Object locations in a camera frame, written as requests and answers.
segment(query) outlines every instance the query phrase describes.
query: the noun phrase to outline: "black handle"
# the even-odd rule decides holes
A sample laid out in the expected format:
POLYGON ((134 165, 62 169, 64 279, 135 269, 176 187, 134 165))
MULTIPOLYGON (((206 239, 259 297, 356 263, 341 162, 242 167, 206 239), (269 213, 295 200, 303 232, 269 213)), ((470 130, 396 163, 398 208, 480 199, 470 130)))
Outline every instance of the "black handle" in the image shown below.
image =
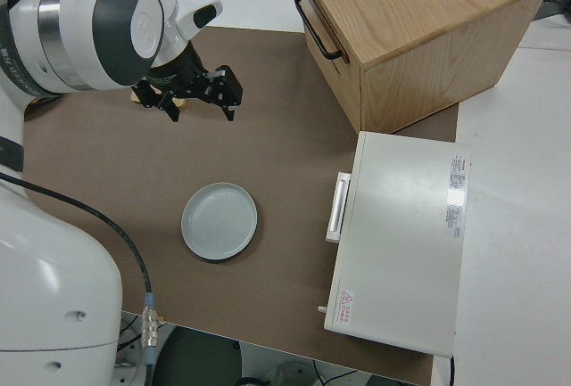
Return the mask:
POLYGON ((305 13, 302 10, 302 7, 300 6, 300 3, 303 0, 295 0, 295 8, 297 9, 297 12, 300 14, 300 16, 302 17, 302 21, 305 24, 305 26, 307 27, 308 31, 310 32, 311 36, 313 37, 313 39, 315 40, 315 44, 318 45, 319 50, 321 51, 321 54, 323 54, 323 56, 326 57, 326 59, 329 59, 330 61, 332 61, 333 59, 337 59, 340 58, 341 56, 343 56, 343 52, 341 50, 337 50, 335 52, 328 52, 327 49, 325 48, 325 46, 323 45, 323 42, 321 41, 321 38, 319 38, 317 32, 315 32, 315 29, 311 26, 310 20, 307 19, 307 16, 305 15, 305 13))

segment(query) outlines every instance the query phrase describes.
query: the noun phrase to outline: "plate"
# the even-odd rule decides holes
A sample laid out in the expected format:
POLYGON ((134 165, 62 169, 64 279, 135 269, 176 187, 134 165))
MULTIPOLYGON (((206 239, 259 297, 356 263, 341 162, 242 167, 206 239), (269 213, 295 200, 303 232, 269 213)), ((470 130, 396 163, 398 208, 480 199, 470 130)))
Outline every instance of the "plate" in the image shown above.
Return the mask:
POLYGON ((199 257, 228 259, 252 239, 258 213, 252 196, 239 185, 206 185, 188 201, 180 227, 186 245, 199 257))

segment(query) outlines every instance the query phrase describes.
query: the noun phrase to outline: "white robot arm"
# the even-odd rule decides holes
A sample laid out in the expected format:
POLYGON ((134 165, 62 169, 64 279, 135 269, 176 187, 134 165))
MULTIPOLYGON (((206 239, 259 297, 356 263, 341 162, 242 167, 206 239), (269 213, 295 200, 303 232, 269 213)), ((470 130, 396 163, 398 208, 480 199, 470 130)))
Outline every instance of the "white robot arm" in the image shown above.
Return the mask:
POLYGON ((228 66, 208 72, 190 41, 221 11, 219 0, 0 0, 2 384, 108 386, 120 324, 111 256, 5 181, 21 177, 25 107, 132 86, 175 121, 173 96, 214 103, 231 120, 240 84, 228 66))

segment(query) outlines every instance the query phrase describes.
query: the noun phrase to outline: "wooden box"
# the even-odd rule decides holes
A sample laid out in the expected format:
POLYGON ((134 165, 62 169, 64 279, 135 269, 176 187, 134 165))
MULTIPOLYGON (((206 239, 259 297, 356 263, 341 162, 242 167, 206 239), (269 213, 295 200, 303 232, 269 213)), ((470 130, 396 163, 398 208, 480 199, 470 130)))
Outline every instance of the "wooden box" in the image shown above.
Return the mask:
POLYGON ((392 133, 494 86, 542 0, 295 0, 356 131, 392 133))

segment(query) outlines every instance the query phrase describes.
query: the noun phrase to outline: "white appliance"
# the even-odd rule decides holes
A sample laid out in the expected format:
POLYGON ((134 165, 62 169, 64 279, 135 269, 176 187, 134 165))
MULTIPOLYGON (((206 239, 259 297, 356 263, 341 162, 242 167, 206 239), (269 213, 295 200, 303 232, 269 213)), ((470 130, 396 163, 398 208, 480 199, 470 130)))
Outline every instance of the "white appliance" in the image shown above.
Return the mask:
POLYGON ((452 356, 469 169, 467 145, 360 132, 327 230, 326 329, 452 356))

